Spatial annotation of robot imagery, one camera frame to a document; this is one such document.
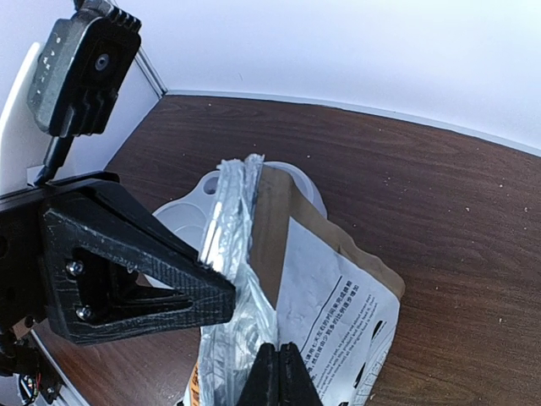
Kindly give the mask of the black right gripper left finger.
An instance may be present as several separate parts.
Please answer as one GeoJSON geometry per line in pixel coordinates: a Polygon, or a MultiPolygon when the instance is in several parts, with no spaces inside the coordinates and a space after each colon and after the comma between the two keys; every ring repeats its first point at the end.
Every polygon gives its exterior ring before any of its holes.
{"type": "Polygon", "coordinates": [[[237,406],[277,406],[279,403],[279,353],[264,343],[256,355],[237,406]]]}

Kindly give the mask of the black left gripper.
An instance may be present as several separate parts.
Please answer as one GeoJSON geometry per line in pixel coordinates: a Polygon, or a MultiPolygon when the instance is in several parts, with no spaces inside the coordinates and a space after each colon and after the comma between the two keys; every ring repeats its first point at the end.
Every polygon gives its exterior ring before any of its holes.
{"type": "Polygon", "coordinates": [[[78,345],[231,320],[235,287],[119,181],[95,172],[1,197],[2,334],[46,314],[78,345]]]}

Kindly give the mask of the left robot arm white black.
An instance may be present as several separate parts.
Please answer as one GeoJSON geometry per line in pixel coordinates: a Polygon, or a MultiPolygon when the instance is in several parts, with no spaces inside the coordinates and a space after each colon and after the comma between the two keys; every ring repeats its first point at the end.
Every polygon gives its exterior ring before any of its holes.
{"type": "Polygon", "coordinates": [[[28,185],[48,144],[26,105],[41,49],[30,47],[1,114],[1,344],[26,317],[78,344],[229,321],[233,285],[114,174],[28,185]]]}

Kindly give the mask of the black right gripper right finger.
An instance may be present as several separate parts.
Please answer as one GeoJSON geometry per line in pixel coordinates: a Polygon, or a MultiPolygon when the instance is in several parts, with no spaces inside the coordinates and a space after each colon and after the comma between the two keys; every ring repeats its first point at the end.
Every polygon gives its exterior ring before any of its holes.
{"type": "Polygon", "coordinates": [[[279,351],[279,404],[322,406],[314,383],[295,343],[283,344],[279,351]]]}

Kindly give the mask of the brown white pet food bag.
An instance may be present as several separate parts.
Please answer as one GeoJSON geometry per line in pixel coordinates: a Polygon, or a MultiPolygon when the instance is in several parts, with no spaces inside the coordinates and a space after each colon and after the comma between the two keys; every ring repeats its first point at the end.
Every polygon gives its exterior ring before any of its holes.
{"type": "Polygon", "coordinates": [[[403,279],[261,155],[222,161],[200,259],[236,289],[201,328],[195,405],[237,405],[260,346],[295,343],[322,405],[363,405],[396,334],[403,279]]]}

